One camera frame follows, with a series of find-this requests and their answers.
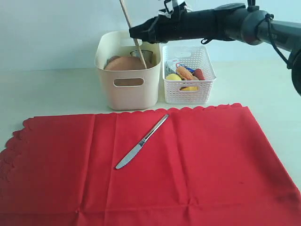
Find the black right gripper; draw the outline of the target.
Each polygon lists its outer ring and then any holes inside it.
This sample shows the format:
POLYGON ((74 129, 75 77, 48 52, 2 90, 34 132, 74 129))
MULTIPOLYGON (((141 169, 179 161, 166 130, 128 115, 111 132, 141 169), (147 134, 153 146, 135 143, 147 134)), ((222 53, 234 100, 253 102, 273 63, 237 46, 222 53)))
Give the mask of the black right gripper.
POLYGON ((150 44, 176 40, 212 39, 215 36, 213 10, 182 12, 170 18, 159 16, 129 29, 131 38, 150 44))

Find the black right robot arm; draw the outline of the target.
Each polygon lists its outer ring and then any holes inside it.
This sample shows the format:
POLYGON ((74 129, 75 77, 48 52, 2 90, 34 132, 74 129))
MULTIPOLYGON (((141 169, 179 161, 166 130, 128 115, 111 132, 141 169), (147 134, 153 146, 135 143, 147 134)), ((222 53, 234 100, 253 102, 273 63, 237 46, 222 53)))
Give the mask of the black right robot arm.
POLYGON ((129 29, 131 38, 154 43, 201 39, 240 41, 249 45, 270 44, 291 70, 292 83, 301 92, 301 25, 274 20, 274 15, 254 0, 231 3, 201 11, 189 11, 185 2, 172 1, 159 15, 129 29))

